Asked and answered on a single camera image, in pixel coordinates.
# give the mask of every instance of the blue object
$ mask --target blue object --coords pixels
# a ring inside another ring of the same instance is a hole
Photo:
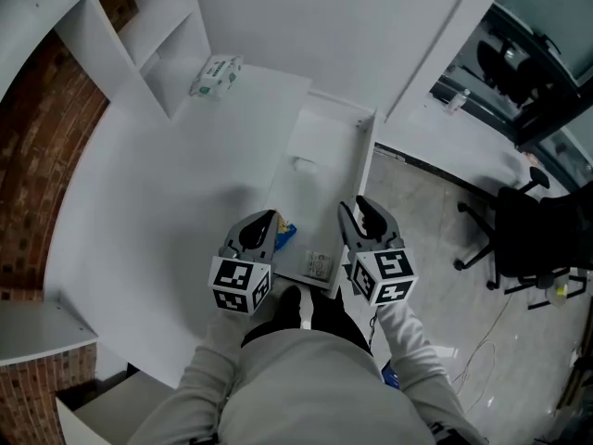
[[[286,231],[285,233],[278,233],[276,235],[276,250],[280,250],[281,248],[283,248],[284,245],[288,242],[288,239],[295,235],[295,232],[297,231],[293,224],[288,224],[287,227],[288,231]]]
[[[389,362],[387,362],[385,367],[381,370],[381,375],[383,376],[383,382],[388,386],[399,390],[399,379],[397,378],[396,372],[391,368]]]

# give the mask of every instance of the fiducial marker cube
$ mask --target fiducial marker cube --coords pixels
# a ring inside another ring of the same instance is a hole
[[[267,263],[214,257],[208,286],[220,309],[251,315],[271,290]]]
[[[351,281],[370,305],[406,300],[416,282],[416,262],[410,249],[359,252]]]

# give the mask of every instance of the tiled floor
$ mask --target tiled floor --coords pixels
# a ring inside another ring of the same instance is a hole
[[[530,444],[541,437],[568,377],[571,350],[580,342],[588,296],[571,299],[561,309],[527,311],[534,289],[506,297],[502,290],[486,289],[491,260],[457,272],[452,262],[467,260],[485,242],[472,220],[457,212],[457,203],[485,207],[441,178],[375,152],[366,195],[396,217],[406,246],[413,249],[420,280],[410,305],[450,378],[467,369],[465,384],[459,378],[453,386],[470,421],[492,445]],[[502,287],[508,282],[503,279]],[[348,313],[368,336],[374,310],[362,296],[354,297],[350,286],[343,293]],[[306,296],[305,321],[311,312]],[[488,341],[473,355],[499,315]],[[379,324],[372,352],[380,366],[389,358]]]

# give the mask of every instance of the tissue box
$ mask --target tissue box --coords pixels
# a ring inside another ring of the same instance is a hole
[[[243,57],[215,55],[192,82],[190,95],[221,99],[231,88],[243,67]]]

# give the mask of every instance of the red brick wall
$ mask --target red brick wall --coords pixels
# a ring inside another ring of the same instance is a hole
[[[40,299],[57,214],[108,101],[50,32],[0,102],[0,299]]]
[[[10,444],[61,444],[56,392],[95,378],[95,345],[0,367],[0,434]]]
[[[101,0],[121,28],[133,0]],[[108,101],[51,31],[0,101],[0,299],[43,299],[57,214]],[[62,443],[55,394],[94,379],[95,346],[0,368],[0,443]]]

